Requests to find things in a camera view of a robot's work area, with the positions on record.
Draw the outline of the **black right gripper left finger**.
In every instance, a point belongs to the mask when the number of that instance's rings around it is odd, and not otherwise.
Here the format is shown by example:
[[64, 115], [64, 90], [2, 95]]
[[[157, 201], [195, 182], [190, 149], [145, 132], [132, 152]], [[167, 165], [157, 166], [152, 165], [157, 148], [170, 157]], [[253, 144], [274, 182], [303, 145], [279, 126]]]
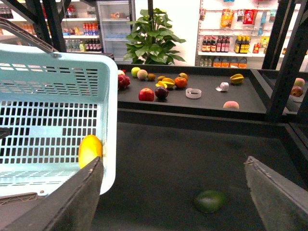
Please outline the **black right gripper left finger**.
[[100, 198], [103, 163], [95, 158], [48, 196], [0, 198], [2, 231], [89, 231]]

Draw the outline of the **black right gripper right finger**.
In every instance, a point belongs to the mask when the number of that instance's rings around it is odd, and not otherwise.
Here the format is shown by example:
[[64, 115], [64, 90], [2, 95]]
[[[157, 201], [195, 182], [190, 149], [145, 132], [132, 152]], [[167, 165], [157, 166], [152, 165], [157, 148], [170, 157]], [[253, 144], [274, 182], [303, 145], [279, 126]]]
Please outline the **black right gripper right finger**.
[[308, 192], [256, 158], [244, 164], [247, 186], [268, 231], [306, 231]]

